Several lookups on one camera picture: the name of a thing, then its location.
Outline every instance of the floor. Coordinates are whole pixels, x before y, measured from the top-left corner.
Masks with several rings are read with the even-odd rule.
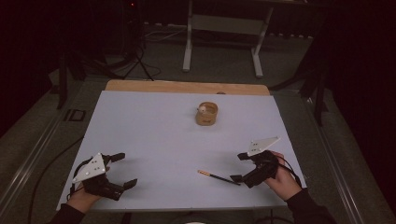
[[[273,86],[294,74],[311,43],[311,39],[267,36],[260,53],[264,77],[257,79],[249,50],[254,38],[196,33],[193,34],[191,70],[184,73],[181,69],[185,48],[183,30],[183,27],[147,27],[147,47],[142,61],[154,79]],[[169,33],[152,33],[157,31]],[[208,39],[214,35],[216,41]],[[132,65],[115,72],[126,75],[130,68]],[[69,184],[65,180],[78,152],[80,142],[77,140],[84,135],[99,94],[109,81],[90,68],[86,71],[85,81],[69,78],[69,95],[63,109],[56,109],[58,96],[47,93],[0,139],[3,152],[0,158],[1,223],[29,223],[28,219],[45,223],[55,214],[64,185]],[[56,77],[57,73],[56,70],[49,75]],[[148,79],[148,76],[138,65],[126,79]],[[332,92],[325,92],[327,111],[322,113],[323,126],[319,127],[312,116],[311,99],[302,98],[298,93],[301,84],[271,93],[276,98],[312,197],[326,205],[338,223],[396,223],[332,99]],[[85,119],[65,119],[69,109],[86,111]],[[255,223],[271,214],[292,220],[285,207],[194,214],[216,219],[216,223]],[[185,215],[133,213],[131,223],[181,223],[191,218]],[[122,218],[122,213],[90,212],[83,223],[121,223]]]

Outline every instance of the white metal leg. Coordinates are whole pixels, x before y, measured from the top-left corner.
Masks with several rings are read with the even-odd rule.
[[[186,44],[186,50],[184,52],[183,72],[190,72],[191,51],[192,51],[191,33],[192,33],[192,0],[190,0],[189,2],[189,18],[187,21],[187,44]]]
[[[263,76],[262,74],[262,63],[260,62],[260,49],[262,48],[262,41],[265,38],[265,32],[267,31],[268,24],[271,19],[271,15],[273,13],[274,9],[270,7],[268,9],[267,17],[265,18],[265,22],[262,24],[262,29],[259,34],[259,42],[256,45],[256,48],[251,49],[251,56],[253,59],[253,65],[254,65],[254,71],[256,73],[256,77],[260,78]]]

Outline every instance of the cable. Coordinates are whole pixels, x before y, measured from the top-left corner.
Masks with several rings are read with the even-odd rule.
[[[141,60],[141,59],[143,58],[143,55],[145,55],[145,51],[143,50],[142,47],[140,47],[140,46],[137,46],[137,47],[140,48],[140,49],[142,50],[142,55],[140,55],[140,57],[139,57],[139,55],[137,55],[137,52],[136,52],[136,51],[134,52],[134,54],[135,54],[136,58],[140,58],[140,60]],[[129,69],[128,72],[125,73],[124,79],[127,78],[127,77],[129,76],[129,74],[132,72],[132,70],[134,70],[134,69],[137,67],[138,64],[139,64],[139,61],[137,61],[137,62],[134,63],[134,66],[132,66],[132,68]]]
[[[74,174],[73,174],[73,178],[76,177],[76,175],[78,174],[79,169],[83,166],[88,164],[88,162],[90,162],[90,160],[92,160],[92,158],[89,158],[87,160],[85,160],[84,162],[82,162],[75,170]],[[76,193],[77,191],[79,191],[81,189],[76,190],[75,184],[72,184],[72,187],[70,188],[70,193],[66,196],[66,200],[69,201],[70,197]]]
[[[165,37],[163,37],[163,38],[160,38],[160,39],[155,39],[155,40],[154,40],[154,39],[146,39],[146,40],[147,40],[147,41],[151,41],[151,42],[159,42],[159,41],[165,40],[165,39],[167,39],[167,38],[169,38],[169,37],[171,37],[171,36],[178,35],[178,34],[180,34],[180,33],[183,32],[183,31],[186,31],[186,29],[183,29],[183,30],[174,32],[174,33],[172,33],[171,35],[167,35],[167,36],[165,36]],[[151,33],[149,33],[148,35],[152,35],[152,34],[155,34],[155,33],[161,33],[161,31],[159,31],[159,32],[151,32]]]
[[[152,78],[152,76],[149,74],[149,71],[147,70],[145,64],[142,62],[142,58],[143,58],[143,55],[144,55],[144,50],[143,50],[143,48],[140,47],[140,46],[137,46],[137,47],[140,48],[140,49],[142,50],[142,56],[139,57],[139,56],[137,55],[137,53],[136,53],[136,58],[137,58],[137,60],[139,61],[140,65],[142,66],[143,70],[145,71],[146,76],[148,76],[148,78],[151,79],[151,81],[154,81],[154,79]]]
[[[44,168],[44,170],[41,172],[40,176],[38,177],[37,181],[35,182],[35,188],[33,189],[33,193],[32,193],[32,199],[30,201],[30,205],[29,205],[29,214],[28,214],[28,219],[27,219],[27,223],[31,224],[32,223],[32,211],[33,211],[33,203],[35,201],[35,192],[38,189],[38,185],[40,184],[41,178],[44,176],[44,173],[47,172],[47,170],[50,168],[50,166],[59,158],[61,157],[67,150],[69,150],[70,148],[72,148],[75,144],[77,144],[79,141],[81,141],[84,138],[84,136],[80,137],[76,142],[74,142],[72,145],[70,145],[69,147],[65,148],[61,153],[59,153],[54,159],[52,159],[52,161],[49,162],[49,164],[47,164],[47,166]]]
[[[71,197],[74,193],[79,192],[79,191],[82,190],[82,189],[84,189],[84,187],[79,188],[79,189],[75,189],[75,190],[73,191],[73,193],[67,194],[67,196],[66,196],[67,201],[69,201],[70,197]]]
[[[154,35],[154,34],[173,34],[178,31],[153,31],[151,33],[146,34],[145,36]]]
[[[122,71],[128,69],[128,68],[131,67],[131,66],[135,66],[136,64],[137,64],[136,61],[130,62],[128,65],[126,65],[126,66],[124,66],[124,67],[122,67],[122,68],[120,68],[120,69],[118,69],[118,70],[115,70],[114,73],[122,72]]]
[[[277,156],[277,157],[280,158],[280,159],[282,159],[290,168],[289,168],[289,167],[286,167],[286,166],[284,166],[284,165],[282,165],[282,164],[279,164],[279,166],[282,167],[282,168],[284,168],[284,169],[286,169],[286,170],[288,170],[288,171],[294,176],[294,179],[296,180],[296,182],[297,182],[297,184],[300,186],[300,188],[302,188],[303,185],[301,184],[300,177],[297,176],[296,173],[294,173],[294,170],[293,170],[293,168],[291,167],[290,163],[288,163],[288,162],[287,162],[284,158],[282,158],[282,157],[279,157],[279,156]]]
[[[144,63],[144,65],[147,66],[147,67],[154,68],[154,69],[158,70],[158,72],[156,74],[151,75],[152,77],[156,77],[162,72],[161,68],[159,68],[159,67],[155,67],[155,66],[152,66],[152,65],[149,65],[149,64],[146,64],[146,63]]]

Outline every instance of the black cable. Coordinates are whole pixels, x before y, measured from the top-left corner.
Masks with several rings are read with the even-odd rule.
[[[61,157],[67,150],[69,150],[70,148],[72,148],[75,144],[77,144],[79,141],[81,141],[84,138],[84,136],[80,137],[76,142],[74,142],[72,145],[70,145],[69,147],[65,148],[61,153],[59,153],[54,159],[52,159],[52,161],[49,162],[49,164],[47,164],[47,166],[44,168],[44,170],[41,172],[40,176],[38,177],[37,181],[35,182],[35,188],[33,189],[33,195],[32,195],[32,199],[30,201],[30,205],[29,205],[29,214],[28,214],[28,219],[27,219],[27,223],[31,224],[32,223],[32,210],[33,210],[33,203],[35,201],[35,192],[38,189],[38,185],[40,184],[41,178],[44,176],[44,173],[47,172],[47,170],[50,168],[50,166],[59,158]]]
[[[130,54],[127,54],[124,59],[120,62],[116,62],[116,63],[111,63],[111,64],[104,64],[101,63],[101,65],[105,68],[108,69],[116,69],[116,68],[120,68],[123,67],[124,65],[127,65],[134,57],[132,57]]]
[[[155,66],[152,66],[152,65],[149,65],[149,64],[146,64],[146,63],[144,63],[144,65],[147,66],[147,67],[154,68],[154,69],[158,70],[158,72],[156,74],[151,75],[152,77],[156,77],[162,72],[161,68],[159,68],[159,67],[155,67]]]
[[[134,54],[135,54],[136,58],[140,58],[140,61],[141,61],[142,58],[143,58],[143,55],[145,55],[145,51],[143,50],[142,47],[140,47],[140,46],[138,46],[138,47],[142,50],[142,54],[140,55],[140,57],[139,57],[139,55],[137,55],[137,52],[136,52],[136,51],[134,52]],[[127,77],[129,76],[129,74],[137,67],[138,64],[139,64],[139,61],[137,61],[137,62],[134,64],[134,66],[132,66],[132,68],[129,69],[128,72],[125,73],[124,79],[127,78]]]
[[[284,161],[290,167],[290,169],[293,171],[293,168],[291,167],[290,163],[288,161],[286,161],[285,158],[280,157],[280,156],[277,156],[277,157],[280,158],[282,161]]]
[[[84,189],[84,187],[82,187],[82,188],[80,188],[80,189],[74,190],[73,193],[67,194],[67,196],[66,196],[67,201],[69,201],[70,197],[71,197],[74,193],[79,192],[79,191],[82,190],[82,189]]]
[[[87,160],[85,160],[84,162],[82,162],[75,170],[74,174],[73,174],[73,178],[76,177],[76,175],[78,174],[79,169],[83,166],[88,164],[88,162],[90,162],[90,160],[92,160],[92,158],[89,158]],[[76,193],[78,190],[76,190],[76,185],[72,184],[72,187],[70,187],[70,193],[66,196],[67,201],[69,201],[69,197],[71,197],[74,193]]]
[[[142,66],[143,70],[145,71],[146,76],[148,76],[148,78],[151,79],[151,81],[154,81],[154,79],[152,78],[152,76],[149,74],[149,72],[148,72],[148,70],[147,70],[145,64],[142,62],[142,59],[139,58],[139,57],[137,56],[137,53],[136,53],[136,58],[137,58],[137,60],[139,61],[140,65]]]

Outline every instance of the white table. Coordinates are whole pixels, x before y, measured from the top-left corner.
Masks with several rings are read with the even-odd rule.
[[[266,90],[255,85],[127,83],[138,89],[147,83],[157,90],[184,85],[196,85],[203,92],[205,87]],[[244,184],[236,186],[197,173],[204,170],[226,178],[245,175],[255,166],[251,161],[238,160],[237,154],[246,152],[252,140],[279,136],[281,140],[271,149],[283,153],[295,173],[303,177],[272,96],[145,90],[102,92],[60,203],[65,203],[72,174],[82,161],[98,152],[124,152],[124,160],[110,164],[107,178],[120,185],[138,178],[137,185],[124,191],[118,202],[103,199],[93,210],[181,211],[285,205],[265,184],[249,189]],[[212,126],[195,123],[196,107],[203,101],[219,107],[217,122]]]

